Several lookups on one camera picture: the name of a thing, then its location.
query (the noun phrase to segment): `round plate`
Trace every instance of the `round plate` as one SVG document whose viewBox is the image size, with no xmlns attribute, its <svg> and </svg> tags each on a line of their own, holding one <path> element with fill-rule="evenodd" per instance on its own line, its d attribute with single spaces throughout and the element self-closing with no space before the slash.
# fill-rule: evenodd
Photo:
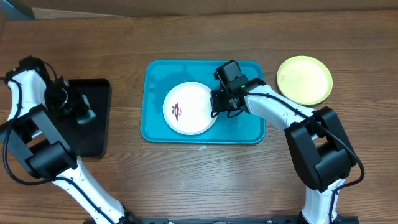
<svg viewBox="0 0 398 224">
<path fill-rule="evenodd" d="M 200 134 L 216 121 L 212 118 L 211 89 L 197 82 L 177 85 L 167 94 L 163 103 L 163 115 L 167 124 L 176 132 L 186 135 Z"/>
<path fill-rule="evenodd" d="M 308 56 L 287 59 L 278 70 L 277 84 L 282 94 L 301 105 L 325 100 L 333 87 L 329 69 Z"/>
</svg>

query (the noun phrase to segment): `red smudge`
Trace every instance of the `red smudge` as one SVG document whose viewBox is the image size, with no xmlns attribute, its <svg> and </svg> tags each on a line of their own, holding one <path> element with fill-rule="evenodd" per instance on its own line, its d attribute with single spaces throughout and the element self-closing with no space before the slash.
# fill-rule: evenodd
<svg viewBox="0 0 398 224">
<path fill-rule="evenodd" d="M 176 104 L 173 106 L 173 112 L 172 112 L 172 113 L 174 114 L 176 120 L 178 120 L 178 117 L 181 116 L 181 109 L 180 109 L 180 107 L 178 106 L 178 103 L 176 103 Z"/>
</svg>

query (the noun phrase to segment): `tabletop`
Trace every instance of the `tabletop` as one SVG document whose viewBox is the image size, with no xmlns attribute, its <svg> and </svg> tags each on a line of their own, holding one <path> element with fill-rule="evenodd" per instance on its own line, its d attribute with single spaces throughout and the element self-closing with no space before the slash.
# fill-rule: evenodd
<svg viewBox="0 0 398 224">
<path fill-rule="evenodd" d="M 157 59 L 253 60 L 277 90 L 276 71 L 296 55 L 333 76 L 333 108 L 366 169 L 341 191 L 338 213 L 361 223 L 398 219 L 398 11 L 7 21 L 0 73 L 28 55 L 67 78 L 107 78 L 113 88 L 107 153 L 84 159 L 93 177 L 140 218 L 297 215 L 305 186 L 284 133 L 267 123 L 256 145 L 156 144 L 139 132 L 146 66 Z M 11 106 L 0 88 L 0 121 Z M 17 176 L 32 180 L 10 156 Z M 358 166 L 348 180 L 359 175 Z M 90 216 L 53 184 L 26 187 L 0 169 L 0 223 L 81 223 Z"/>
</svg>

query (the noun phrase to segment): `yellow plate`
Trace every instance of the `yellow plate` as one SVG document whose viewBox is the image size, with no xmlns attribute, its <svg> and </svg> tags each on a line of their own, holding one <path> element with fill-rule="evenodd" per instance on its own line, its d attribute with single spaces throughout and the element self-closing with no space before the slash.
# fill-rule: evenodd
<svg viewBox="0 0 398 224">
<path fill-rule="evenodd" d="M 287 59 L 278 70 L 277 84 L 282 94 L 301 105 L 325 100 L 333 87 L 329 69 L 308 56 Z"/>
</svg>

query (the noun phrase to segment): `teal object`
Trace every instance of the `teal object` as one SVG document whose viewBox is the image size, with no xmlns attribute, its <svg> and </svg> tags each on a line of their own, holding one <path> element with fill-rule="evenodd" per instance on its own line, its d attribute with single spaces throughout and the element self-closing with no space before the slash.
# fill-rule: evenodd
<svg viewBox="0 0 398 224">
<path fill-rule="evenodd" d="M 142 99 L 140 132 L 150 142 L 178 142 L 200 144 L 255 144 L 266 134 L 264 119 L 242 113 L 227 118 L 220 113 L 212 127 L 204 133 L 187 136 L 170 128 L 163 116 L 163 102 L 169 91 L 183 82 L 198 82 L 212 90 L 220 88 L 213 74 L 221 60 L 156 60 L 147 67 Z M 259 64 L 252 61 L 238 61 L 242 73 L 249 80 L 263 79 Z"/>
</svg>

